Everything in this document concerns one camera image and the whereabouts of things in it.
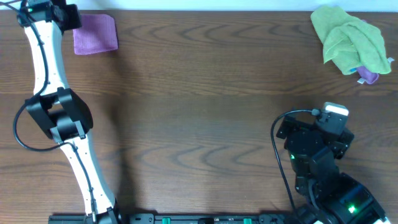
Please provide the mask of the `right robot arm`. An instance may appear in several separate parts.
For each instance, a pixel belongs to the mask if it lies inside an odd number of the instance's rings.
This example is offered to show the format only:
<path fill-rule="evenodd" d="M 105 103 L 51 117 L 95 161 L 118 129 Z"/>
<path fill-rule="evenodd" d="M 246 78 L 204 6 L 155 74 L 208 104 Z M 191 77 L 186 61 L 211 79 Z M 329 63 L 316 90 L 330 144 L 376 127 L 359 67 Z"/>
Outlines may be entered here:
<path fill-rule="evenodd" d="M 327 110 L 307 111 L 312 124 L 299 121 L 295 111 L 276 118 L 280 128 L 271 129 L 271 138 L 285 141 L 295 190 L 307 204 L 294 207 L 284 223 L 389 223 L 389 219 L 370 190 L 341 172 L 336 160 L 349 149 L 353 133 L 346 128 L 347 115 Z"/>

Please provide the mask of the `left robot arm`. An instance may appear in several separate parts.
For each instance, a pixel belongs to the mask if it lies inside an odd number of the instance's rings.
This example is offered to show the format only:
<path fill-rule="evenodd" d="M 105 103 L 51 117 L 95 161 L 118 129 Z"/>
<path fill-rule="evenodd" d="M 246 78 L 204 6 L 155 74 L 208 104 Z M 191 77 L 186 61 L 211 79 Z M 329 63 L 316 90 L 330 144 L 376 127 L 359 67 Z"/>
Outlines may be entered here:
<path fill-rule="evenodd" d="M 27 111 L 44 134 L 67 157 L 85 204 L 81 217 L 51 217 L 59 223 L 122 223 L 117 201 L 108 187 L 94 151 L 93 117 L 88 105 L 70 88 L 62 58 L 62 38 L 81 27 L 74 4 L 65 1 L 22 1 L 17 19 L 34 58 L 34 94 L 16 116 Z"/>

